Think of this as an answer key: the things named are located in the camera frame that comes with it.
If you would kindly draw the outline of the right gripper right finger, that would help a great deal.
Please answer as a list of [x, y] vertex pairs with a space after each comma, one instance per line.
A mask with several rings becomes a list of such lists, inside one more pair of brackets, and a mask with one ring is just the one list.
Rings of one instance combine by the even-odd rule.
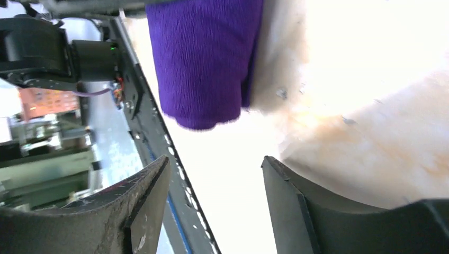
[[340, 196], [271, 156], [262, 163], [278, 253], [448, 253], [448, 200], [390, 210]]

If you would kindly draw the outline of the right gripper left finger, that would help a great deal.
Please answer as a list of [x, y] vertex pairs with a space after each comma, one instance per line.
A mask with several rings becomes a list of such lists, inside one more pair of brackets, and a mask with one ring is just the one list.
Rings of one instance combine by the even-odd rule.
[[1, 253], [155, 253], [169, 183], [170, 162], [161, 156], [62, 208], [2, 208]]

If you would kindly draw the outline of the purple towel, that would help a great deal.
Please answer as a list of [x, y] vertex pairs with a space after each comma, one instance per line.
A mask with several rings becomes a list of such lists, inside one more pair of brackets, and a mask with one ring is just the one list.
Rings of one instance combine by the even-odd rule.
[[162, 111], [209, 130], [249, 106], [263, 2], [173, 1], [146, 13]]

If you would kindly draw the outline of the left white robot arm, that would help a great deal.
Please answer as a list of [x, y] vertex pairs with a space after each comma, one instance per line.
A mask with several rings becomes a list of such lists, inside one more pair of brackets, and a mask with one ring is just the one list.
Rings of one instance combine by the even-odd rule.
[[[129, 80], [137, 60], [120, 13], [139, 15], [149, 1], [22, 1], [24, 14], [1, 18], [1, 78], [21, 87], [76, 89], [80, 82]], [[69, 41], [63, 20], [92, 21], [99, 41]]]

